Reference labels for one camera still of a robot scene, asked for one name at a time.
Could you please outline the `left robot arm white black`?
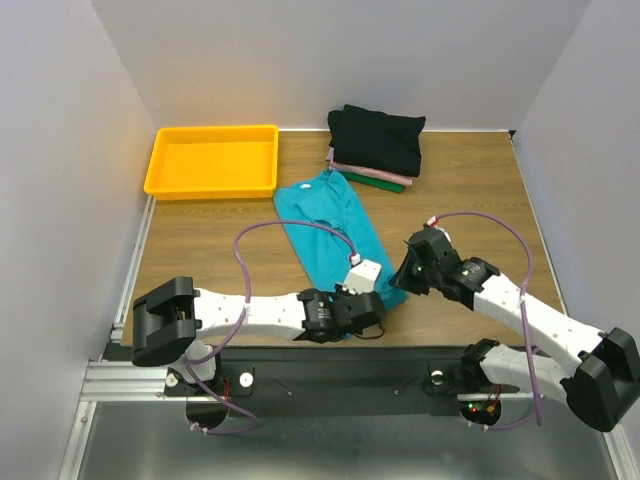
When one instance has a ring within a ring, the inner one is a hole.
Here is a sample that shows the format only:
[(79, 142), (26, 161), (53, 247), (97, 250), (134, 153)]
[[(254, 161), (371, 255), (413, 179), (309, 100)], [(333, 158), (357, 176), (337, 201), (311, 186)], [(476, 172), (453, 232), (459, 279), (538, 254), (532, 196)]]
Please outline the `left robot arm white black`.
[(337, 342), (386, 319), (374, 292), (314, 288), (281, 296), (228, 295), (198, 289), (191, 277), (175, 277), (133, 304), (132, 363), (167, 366), (199, 393), (222, 382), (221, 351), (245, 334), (287, 341)]

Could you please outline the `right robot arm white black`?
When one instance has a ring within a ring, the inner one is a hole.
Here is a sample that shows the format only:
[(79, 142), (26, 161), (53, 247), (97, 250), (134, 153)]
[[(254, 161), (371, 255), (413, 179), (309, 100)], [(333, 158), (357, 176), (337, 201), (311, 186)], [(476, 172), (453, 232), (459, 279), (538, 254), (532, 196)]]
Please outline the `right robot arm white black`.
[(604, 332), (545, 304), (478, 258), (462, 259), (441, 229), (412, 234), (392, 285), (446, 299), (520, 333), (522, 350), (483, 339), (468, 346), (460, 378), (466, 389), (511, 386), (566, 405), (584, 424), (610, 432), (639, 399), (639, 352), (620, 328)]

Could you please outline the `teal t shirt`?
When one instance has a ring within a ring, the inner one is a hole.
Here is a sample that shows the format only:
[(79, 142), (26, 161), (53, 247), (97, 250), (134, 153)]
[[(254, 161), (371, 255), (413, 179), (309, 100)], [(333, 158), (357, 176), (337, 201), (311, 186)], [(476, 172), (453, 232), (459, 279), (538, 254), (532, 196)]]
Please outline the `teal t shirt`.
[(389, 284), (395, 269), (358, 195), (340, 173), (323, 171), (310, 180), (280, 188), (274, 205), (282, 220), (313, 224), (284, 226), (313, 287), (332, 291), (343, 282), (351, 267), (349, 257), (356, 251), (363, 260), (381, 266), (375, 291), (386, 309), (408, 299), (406, 292)]

